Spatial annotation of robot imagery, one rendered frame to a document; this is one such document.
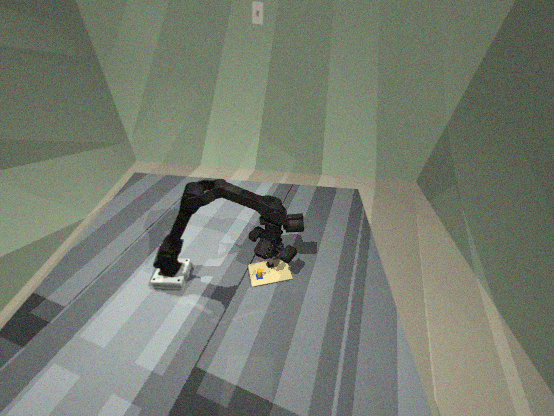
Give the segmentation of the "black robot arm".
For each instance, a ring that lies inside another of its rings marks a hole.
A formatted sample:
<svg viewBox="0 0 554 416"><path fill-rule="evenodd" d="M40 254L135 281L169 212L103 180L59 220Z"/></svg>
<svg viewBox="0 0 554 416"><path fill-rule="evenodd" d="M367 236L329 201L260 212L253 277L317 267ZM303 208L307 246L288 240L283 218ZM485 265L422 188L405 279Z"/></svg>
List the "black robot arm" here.
<svg viewBox="0 0 554 416"><path fill-rule="evenodd" d="M204 193L204 191L209 190ZM224 179L202 180L188 183L185 187L180 211L169 235L159 246L153 266L159 268L158 275L175 277L183 265L178 257L181 253L184 239L181 239L191 216L202 206L208 205L216 199L225 198L232 202L257 211L260 216L260 225L265 225L265 232L269 236L281 233L281 227L286 232L303 232L303 214L287 214L279 198L261 196L253 192L226 182ZM272 258L276 245L260 236L260 241L254 248L258 257Z"/></svg>

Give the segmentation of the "pale yellow plate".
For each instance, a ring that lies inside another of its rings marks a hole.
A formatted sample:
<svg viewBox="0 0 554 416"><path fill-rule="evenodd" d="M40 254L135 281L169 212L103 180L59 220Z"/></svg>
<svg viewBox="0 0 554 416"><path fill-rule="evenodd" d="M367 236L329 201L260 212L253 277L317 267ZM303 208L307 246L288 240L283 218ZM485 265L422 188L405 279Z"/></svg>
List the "pale yellow plate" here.
<svg viewBox="0 0 554 416"><path fill-rule="evenodd" d="M275 257L273 257L275 258ZM281 259L248 264L251 283L254 286L293 279L288 263Z"/></svg>

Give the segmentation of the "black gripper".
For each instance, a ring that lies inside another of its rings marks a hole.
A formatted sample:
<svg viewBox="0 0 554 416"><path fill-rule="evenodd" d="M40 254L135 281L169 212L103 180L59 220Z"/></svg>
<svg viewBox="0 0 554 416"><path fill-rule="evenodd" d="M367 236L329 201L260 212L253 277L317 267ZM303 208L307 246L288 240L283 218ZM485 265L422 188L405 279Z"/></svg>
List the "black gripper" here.
<svg viewBox="0 0 554 416"><path fill-rule="evenodd" d="M259 226L257 226L256 228L254 228L250 233L249 233L249 239L253 242L256 242L257 241L257 238L261 238L260 236L264 236L265 239L267 239L268 241L272 241L275 243L276 245L276 248L275 248L275 253L273 256L276 256L278 253L280 253L279 255L279 258L284 261L285 263L289 263L297 254L297 249L295 249L294 247L292 247L291 245L287 245L285 248L284 248L284 244L281 242L282 241L282 238L281 238L281 234L283 233L283 231L281 230L281 233L277 236L269 236L266 234L265 230Z"/></svg>

